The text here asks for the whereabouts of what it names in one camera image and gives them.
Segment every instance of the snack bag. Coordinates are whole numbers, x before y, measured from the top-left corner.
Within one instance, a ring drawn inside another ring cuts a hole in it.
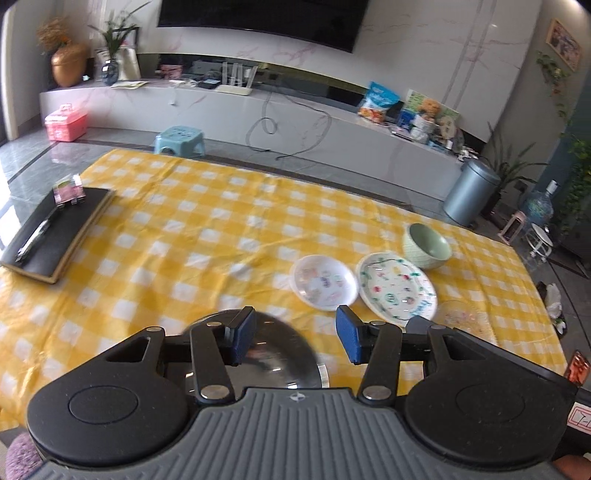
[[[358,115],[380,124],[385,120],[388,109],[399,101],[400,97],[392,90],[372,82],[369,84],[365,98],[359,105]]]

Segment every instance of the black notebook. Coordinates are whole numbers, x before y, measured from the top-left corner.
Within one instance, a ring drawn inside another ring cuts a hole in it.
[[[18,251],[56,206],[52,190],[12,239],[0,265],[36,280],[57,282],[86,232],[115,195],[105,189],[85,188],[84,192],[86,198],[76,205],[65,205],[24,261],[17,262]]]

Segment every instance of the pen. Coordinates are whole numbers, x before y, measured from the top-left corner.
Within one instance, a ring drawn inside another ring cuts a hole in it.
[[[47,215],[45,220],[39,224],[25,244],[18,250],[17,257],[15,259],[17,263],[22,263],[24,260],[26,260],[29,253],[31,253],[33,248],[41,241],[43,235],[45,232],[47,232],[51,226],[52,220],[56,218],[59,211],[60,208],[58,206],[53,207],[53,210],[49,213],[49,215]]]

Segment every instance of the pink box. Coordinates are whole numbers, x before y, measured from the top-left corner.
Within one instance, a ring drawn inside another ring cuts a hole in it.
[[[86,133],[88,114],[65,103],[59,110],[47,115],[45,127],[49,140],[54,142],[73,142]]]

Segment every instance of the plastic container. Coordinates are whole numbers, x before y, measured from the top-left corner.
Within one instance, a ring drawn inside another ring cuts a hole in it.
[[[54,142],[73,142],[86,133],[87,113],[65,103],[59,110],[47,115],[45,127],[49,140]]]
[[[527,217],[527,228],[532,224],[544,226],[552,219],[554,208],[550,199],[557,188],[558,184],[552,180],[544,192],[535,191],[530,194],[521,206],[521,211]]]

